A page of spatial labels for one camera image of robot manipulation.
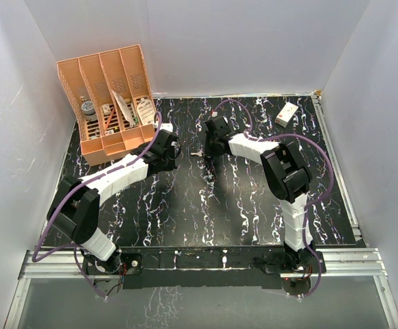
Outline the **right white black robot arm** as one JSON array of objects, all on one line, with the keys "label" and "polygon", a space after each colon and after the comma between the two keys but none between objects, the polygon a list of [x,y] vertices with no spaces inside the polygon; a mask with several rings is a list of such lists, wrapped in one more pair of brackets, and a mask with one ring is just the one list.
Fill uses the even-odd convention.
[{"label": "right white black robot arm", "polygon": [[271,193],[279,200],[285,227],[282,268],[300,272],[309,265],[312,235],[306,216],[312,175],[294,143],[260,141],[231,128],[222,116],[205,121],[204,154],[243,157],[262,166]]}]

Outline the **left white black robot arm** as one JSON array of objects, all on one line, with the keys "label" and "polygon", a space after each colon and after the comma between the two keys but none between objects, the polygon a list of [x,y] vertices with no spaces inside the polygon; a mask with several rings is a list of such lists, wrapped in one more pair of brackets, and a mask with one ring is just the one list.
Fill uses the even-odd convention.
[{"label": "left white black robot arm", "polygon": [[136,182],[174,170],[177,142],[172,124],[164,123],[149,143],[133,149],[119,162],[83,178],[64,177],[47,214],[49,226],[85,249],[86,259],[100,271],[117,272],[121,251],[99,228],[100,206]]}]

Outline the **key with black tag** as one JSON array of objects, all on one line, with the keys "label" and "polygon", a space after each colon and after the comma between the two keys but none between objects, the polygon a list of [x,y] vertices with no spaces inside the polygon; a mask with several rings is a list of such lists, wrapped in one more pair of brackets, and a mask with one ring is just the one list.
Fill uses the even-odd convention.
[{"label": "key with black tag", "polygon": [[204,157],[203,153],[201,151],[199,152],[191,152],[190,153],[191,156],[197,156],[197,157]]}]

